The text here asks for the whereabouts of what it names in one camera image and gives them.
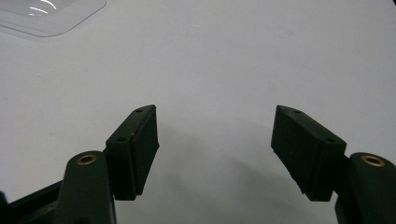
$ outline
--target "screw hole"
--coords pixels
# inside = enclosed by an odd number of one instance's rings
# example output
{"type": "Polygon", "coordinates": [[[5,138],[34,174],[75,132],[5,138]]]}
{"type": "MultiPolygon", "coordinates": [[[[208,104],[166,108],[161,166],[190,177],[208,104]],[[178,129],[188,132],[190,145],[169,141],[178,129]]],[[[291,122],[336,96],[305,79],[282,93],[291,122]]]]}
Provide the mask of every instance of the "screw hole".
{"type": "Polygon", "coordinates": [[[378,166],[382,167],[385,166],[385,162],[378,157],[375,156],[362,156],[361,159],[365,161],[367,164],[373,165],[373,166],[378,166]]]}
{"type": "Polygon", "coordinates": [[[330,143],[334,143],[335,142],[334,139],[332,139],[332,138],[326,138],[326,141],[330,142],[330,143]]]}
{"type": "Polygon", "coordinates": [[[77,160],[77,164],[78,165],[88,165],[90,163],[93,163],[94,161],[96,161],[96,156],[90,154],[90,155],[85,155],[85,156],[80,157],[77,160]]]}
{"type": "Polygon", "coordinates": [[[125,142],[125,140],[126,140],[126,138],[124,138],[124,137],[117,138],[117,141],[119,141],[119,142],[125,142]]]}

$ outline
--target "dark green plastic part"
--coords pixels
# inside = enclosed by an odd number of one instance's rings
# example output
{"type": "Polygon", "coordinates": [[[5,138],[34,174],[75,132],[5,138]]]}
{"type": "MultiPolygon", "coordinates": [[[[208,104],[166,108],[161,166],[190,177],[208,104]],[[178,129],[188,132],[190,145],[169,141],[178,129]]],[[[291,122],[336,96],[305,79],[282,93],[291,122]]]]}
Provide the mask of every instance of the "dark green plastic part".
{"type": "Polygon", "coordinates": [[[279,105],[271,147],[311,201],[332,197],[336,165],[347,143],[304,112],[279,105]]]}

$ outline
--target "white surface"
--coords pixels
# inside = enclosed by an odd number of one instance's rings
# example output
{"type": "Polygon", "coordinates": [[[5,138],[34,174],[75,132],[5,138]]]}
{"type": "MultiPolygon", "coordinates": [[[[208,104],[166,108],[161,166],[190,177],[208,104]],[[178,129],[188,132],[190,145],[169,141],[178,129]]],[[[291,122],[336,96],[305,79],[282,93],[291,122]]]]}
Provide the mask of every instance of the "white surface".
{"type": "Polygon", "coordinates": [[[0,34],[9,201],[158,106],[160,150],[119,223],[336,223],[270,148],[276,105],[396,162],[396,7],[360,1],[107,1],[57,37],[0,34]]]}

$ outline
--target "transparent plastic lid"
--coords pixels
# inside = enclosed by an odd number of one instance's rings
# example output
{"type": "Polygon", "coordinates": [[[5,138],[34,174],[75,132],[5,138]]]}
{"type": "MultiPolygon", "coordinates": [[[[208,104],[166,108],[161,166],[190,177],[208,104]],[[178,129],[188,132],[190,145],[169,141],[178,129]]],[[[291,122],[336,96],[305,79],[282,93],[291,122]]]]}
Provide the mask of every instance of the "transparent plastic lid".
{"type": "Polygon", "coordinates": [[[61,35],[106,5],[106,0],[0,0],[0,26],[30,35],[61,35]]]}

